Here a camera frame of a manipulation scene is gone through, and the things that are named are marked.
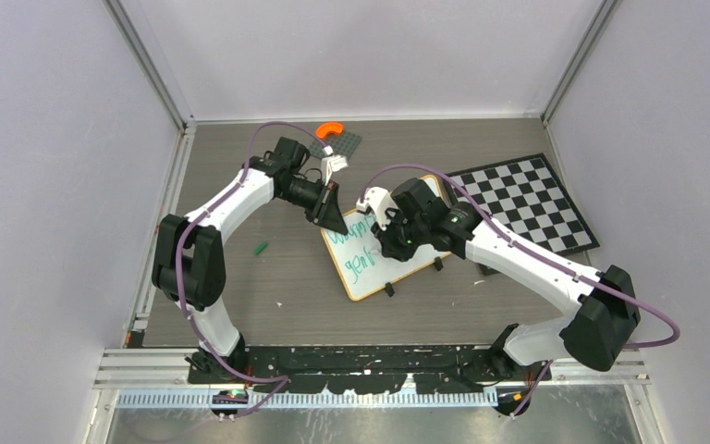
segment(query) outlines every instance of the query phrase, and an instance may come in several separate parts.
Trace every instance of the orange clamp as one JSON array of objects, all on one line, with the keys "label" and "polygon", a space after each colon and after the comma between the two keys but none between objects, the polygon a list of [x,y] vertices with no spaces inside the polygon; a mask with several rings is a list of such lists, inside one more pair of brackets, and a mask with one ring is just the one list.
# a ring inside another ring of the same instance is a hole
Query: orange clamp
[{"label": "orange clamp", "polygon": [[331,134],[336,134],[336,136],[340,136],[342,131],[344,131],[344,125],[338,122],[325,122],[324,124],[320,125],[320,128],[318,128],[315,133],[317,134],[317,137],[319,137],[320,139],[324,139]]}]

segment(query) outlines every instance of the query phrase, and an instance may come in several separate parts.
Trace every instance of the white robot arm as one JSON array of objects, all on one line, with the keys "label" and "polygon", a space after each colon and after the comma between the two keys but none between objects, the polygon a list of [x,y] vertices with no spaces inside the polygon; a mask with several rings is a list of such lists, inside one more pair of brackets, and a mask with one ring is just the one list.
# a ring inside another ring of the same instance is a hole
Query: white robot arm
[{"label": "white robot arm", "polygon": [[532,326],[508,326],[491,348],[497,373],[508,375],[511,367],[564,357],[607,371],[640,322],[636,307],[579,279],[599,281],[634,298],[630,275],[620,268],[612,265],[602,273],[521,239],[523,247],[572,269],[576,276],[540,264],[500,239],[498,231],[515,237],[508,228],[494,219],[486,223],[469,203],[448,207],[422,180],[410,179],[393,192],[369,188],[357,207],[362,212],[374,211],[372,233],[380,241],[383,256],[407,261],[420,245],[429,243],[440,252],[493,267],[561,312],[558,318]]},{"label": "white robot arm", "polygon": [[[214,198],[184,217],[168,215],[159,226],[154,253],[152,282],[180,307],[174,253],[181,232],[201,215],[183,247],[194,247],[191,257],[182,257],[187,308],[194,316],[197,328],[207,338],[200,341],[206,352],[226,356],[229,364],[242,368],[245,343],[232,325],[221,298],[226,282],[224,245],[235,229],[257,208],[275,197],[304,208],[306,219],[319,227],[346,234],[344,217],[338,208],[338,184],[330,174],[347,166],[347,159],[329,155],[322,167],[327,174],[315,182],[299,176],[300,168],[310,155],[305,146],[291,139],[280,138],[276,148],[266,157],[251,159],[247,176],[241,181],[242,170]],[[233,187],[237,192],[213,210],[213,203]]]}]

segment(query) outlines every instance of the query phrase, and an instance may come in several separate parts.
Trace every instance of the purple cable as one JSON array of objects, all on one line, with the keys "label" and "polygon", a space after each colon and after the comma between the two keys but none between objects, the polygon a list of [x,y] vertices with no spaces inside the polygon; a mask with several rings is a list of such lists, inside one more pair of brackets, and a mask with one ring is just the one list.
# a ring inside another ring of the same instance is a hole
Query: purple cable
[{"label": "purple cable", "polygon": [[540,369],[540,373],[537,374],[537,379],[534,380],[534,384],[529,388],[529,391],[527,391],[526,396],[524,396],[524,399],[521,400],[521,403],[519,404],[518,407],[516,407],[516,410],[513,411],[513,413],[510,414],[510,417],[513,418],[514,420],[516,419],[516,414],[518,414],[521,409],[524,408],[524,405],[526,405],[527,402],[529,402],[529,398],[532,396],[534,393],[534,390],[537,389],[537,386],[540,385],[540,381],[543,380],[543,376],[545,376],[545,372],[548,371],[549,368],[551,368],[551,363],[554,361],[548,361],[545,363],[543,368]]},{"label": "purple cable", "polygon": [[[246,179],[247,175],[249,174],[249,162],[251,161],[251,148],[254,145],[254,139],[257,137],[257,134],[264,128],[267,127],[272,127],[274,125],[282,125],[282,126],[287,126],[294,128],[296,130],[301,130],[310,136],[314,137],[317,141],[319,141],[323,146],[326,145],[326,143],[318,138],[313,132],[309,131],[308,129],[305,129],[299,125],[294,125],[292,123],[288,122],[281,122],[281,121],[272,121],[272,122],[266,122],[257,127],[257,129],[254,130],[253,134],[251,135],[251,138],[249,139],[249,148],[247,149],[246,152],[246,162],[243,164],[243,172],[240,175],[240,179],[238,180],[238,183],[233,185],[229,190],[227,190],[222,197],[214,201],[209,207],[208,211],[214,210],[216,207],[221,205],[224,201],[229,199],[230,196],[235,194],[235,192],[240,189],[239,184],[243,183],[243,181]],[[197,225],[202,222],[203,219],[205,219],[207,216],[207,213],[202,213],[199,216],[195,217],[194,220],[192,220],[189,225],[186,227],[186,229],[183,230],[181,233],[180,238],[178,239],[178,244],[176,248],[176,264],[181,264],[182,260],[181,258],[183,257],[183,245],[186,243],[186,239],[189,237],[189,234],[191,231],[197,227]],[[197,336],[197,338],[202,342],[202,345],[205,346],[205,348],[208,351],[215,351],[215,348],[211,345],[211,342],[203,335],[203,333],[200,331],[200,329],[197,327],[197,323],[194,321],[194,316],[191,315],[189,308],[186,305],[186,291],[184,288],[184,280],[183,280],[183,268],[180,266],[176,267],[176,282],[178,285],[178,301],[180,302],[180,308],[181,312],[183,313],[184,317],[189,319],[191,329],[194,331],[194,334]],[[278,382],[279,384],[276,384],[276,387],[271,390],[270,393],[268,393],[268,396],[263,398],[262,401],[252,405],[250,408],[244,410],[243,412],[239,412],[235,415],[236,418],[240,418],[242,416],[246,416],[247,414],[253,413],[258,407],[263,405],[266,401],[268,401],[272,396],[274,396],[280,389],[282,389],[285,384],[289,381],[289,378],[287,376],[275,376],[275,377],[254,377],[254,376],[248,376],[244,375],[238,370],[232,368],[227,362],[222,359],[221,356],[219,356],[218,353],[212,352],[211,353],[216,361],[219,363],[219,365],[223,366],[229,373],[243,379],[246,381],[250,381],[252,383],[256,384],[268,384],[272,382]]]},{"label": "purple cable", "polygon": [[[492,220],[491,216],[486,213],[483,208],[480,207],[479,204],[475,202],[474,199],[472,199],[472,196],[464,190],[464,187],[460,186],[458,183],[456,183],[453,179],[448,177],[445,173],[441,173],[431,167],[428,166],[423,166],[423,165],[418,165],[418,164],[396,164],[392,166],[386,166],[379,171],[376,172],[372,176],[371,179],[369,179],[368,182],[366,182],[365,187],[363,187],[363,192],[361,193],[361,199],[363,199],[366,195],[366,190],[368,190],[369,185],[374,182],[375,179],[377,179],[379,176],[382,174],[386,173],[387,171],[393,170],[393,169],[403,169],[403,168],[412,168],[412,169],[420,169],[422,171],[426,171],[428,173],[434,174],[435,176],[438,176],[439,178],[443,179],[445,182],[449,183],[453,188],[456,189],[456,191],[460,192],[462,196],[464,196],[467,201],[474,207],[475,211],[478,212],[478,214],[483,218],[483,221],[488,225],[491,230],[494,231],[499,237],[505,240],[508,244],[510,244],[511,241],[513,241],[513,246],[515,248],[518,248],[524,253],[529,254],[532,258],[540,261],[541,263],[551,266],[562,273],[570,276],[571,278],[577,277],[577,274],[575,271],[567,268],[566,266],[559,264],[555,261],[552,261],[551,259],[546,258],[545,256],[536,253],[532,251],[531,249],[527,248],[525,245],[523,245],[520,242],[514,241],[508,236],[507,233],[502,231]],[[659,340],[650,340],[648,342],[636,342],[633,344],[625,344],[624,348],[626,349],[644,349],[644,348],[649,348],[649,347],[659,347],[661,345],[668,345],[671,342],[675,342],[677,339],[679,339],[679,326],[674,322],[673,319],[668,317],[666,314],[662,313],[661,311],[657,310],[654,308],[652,305],[649,305],[646,302],[639,301],[635,298],[632,298],[628,296],[625,293],[622,293],[621,291],[614,290],[606,285],[601,284],[600,282],[594,281],[592,279],[589,279],[586,276],[579,276],[578,279],[586,284],[591,285],[592,287],[595,287],[598,290],[602,290],[611,296],[614,296],[615,298],[621,299],[624,302],[631,303],[635,305],[636,307],[645,310],[655,317],[659,318],[661,321],[665,322],[668,324],[669,327],[671,327],[671,335],[665,339],[659,339]]]}]

